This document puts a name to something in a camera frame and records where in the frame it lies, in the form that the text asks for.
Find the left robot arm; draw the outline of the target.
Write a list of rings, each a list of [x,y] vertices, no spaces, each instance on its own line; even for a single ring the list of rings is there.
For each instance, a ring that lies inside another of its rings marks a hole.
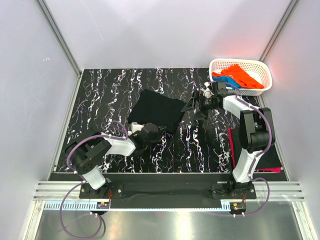
[[[98,164],[105,155],[139,156],[147,147],[158,142],[165,133],[165,126],[153,123],[131,123],[127,130],[121,125],[124,136],[108,135],[89,129],[73,139],[65,148],[67,166],[89,184],[90,192],[97,198],[108,193],[108,180]]]

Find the black polo shirt blue logo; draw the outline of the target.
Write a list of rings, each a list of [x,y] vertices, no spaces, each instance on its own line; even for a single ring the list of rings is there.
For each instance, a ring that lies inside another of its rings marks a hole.
[[[127,117],[127,122],[129,124],[136,122],[139,125],[151,123],[158,127],[165,127],[167,133],[173,134],[185,114],[182,112],[185,105],[186,103],[182,100],[144,89]]]

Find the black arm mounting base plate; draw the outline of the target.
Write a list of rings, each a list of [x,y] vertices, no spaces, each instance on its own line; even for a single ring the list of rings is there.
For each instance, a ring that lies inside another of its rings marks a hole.
[[[220,208],[222,200],[256,199],[254,186],[245,195],[226,191],[228,173],[108,173],[98,190],[89,184],[80,188],[79,198],[102,202],[111,209],[132,211]]]

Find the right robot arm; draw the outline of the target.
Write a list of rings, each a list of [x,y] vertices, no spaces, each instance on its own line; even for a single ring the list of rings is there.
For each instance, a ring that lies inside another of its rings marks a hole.
[[[229,92],[229,83],[206,82],[205,87],[193,91],[182,112],[195,110],[196,120],[206,120],[208,112],[224,109],[239,119],[241,153],[228,182],[212,193],[218,197],[243,198],[253,190],[253,174],[261,157],[275,143],[272,112],[245,101],[239,94]]]

